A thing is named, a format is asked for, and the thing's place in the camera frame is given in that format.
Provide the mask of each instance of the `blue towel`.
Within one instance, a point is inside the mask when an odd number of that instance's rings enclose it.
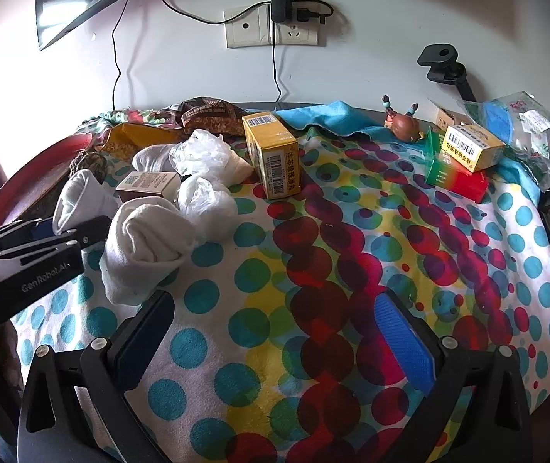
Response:
[[[305,130],[310,125],[318,125],[337,135],[347,136],[362,132],[376,142],[396,142],[419,151],[422,151],[424,147],[423,141],[413,143],[400,141],[386,127],[377,125],[370,117],[342,101],[282,110],[278,111],[277,115],[297,130]],[[535,207],[538,206],[540,189],[519,162],[503,158],[493,170],[506,182],[519,184],[524,196],[527,196]]]

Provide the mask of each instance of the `clear plastic bag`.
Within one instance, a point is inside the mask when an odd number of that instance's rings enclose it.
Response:
[[[170,162],[182,176],[199,174],[226,187],[245,181],[253,171],[221,136],[203,129],[196,129],[188,140],[175,144]]]
[[[228,238],[237,226],[236,202],[220,182],[195,174],[181,184],[177,203],[200,243]]]
[[[521,162],[541,191],[550,188],[549,111],[527,92],[461,105],[476,123],[508,145],[504,155]]]

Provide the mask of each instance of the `figurine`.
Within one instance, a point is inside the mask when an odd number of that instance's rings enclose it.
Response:
[[[418,104],[412,104],[408,112],[403,115],[395,111],[391,105],[388,95],[382,97],[382,105],[387,112],[387,119],[384,126],[390,129],[397,139],[403,142],[416,142],[421,137],[421,128],[419,122],[414,118]]]

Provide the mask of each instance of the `bed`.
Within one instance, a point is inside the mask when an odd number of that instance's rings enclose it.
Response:
[[[531,411],[550,392],[550,247],[526,189],[496,175],[474,204],[425,183],[418,146],[321,125],[296,134],[299,195],[267,201],[255,175],[231,187],[233,237],[200,245],[159,284],[174,322],[126,397],[172,461],[377,461],[422,399],[373,321],[383,287],[438,336],[510,346]],[[229,142],[246,157],[242,138]],[[107,158],[114,188],[132,168]],[[102,249],[83,251],[84,274],[14,317],[25,378],[37,346],[83,348],[137,312],[106,299]],[[121,459],[79,397],[100,447]]]

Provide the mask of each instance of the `red and green box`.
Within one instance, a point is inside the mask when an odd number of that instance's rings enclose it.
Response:
[[[425,182],[447,189],[477,204],[489,186],[484,171],[472,174],[453,157],[441,151],[444,132],[428,130],[425,135]]]

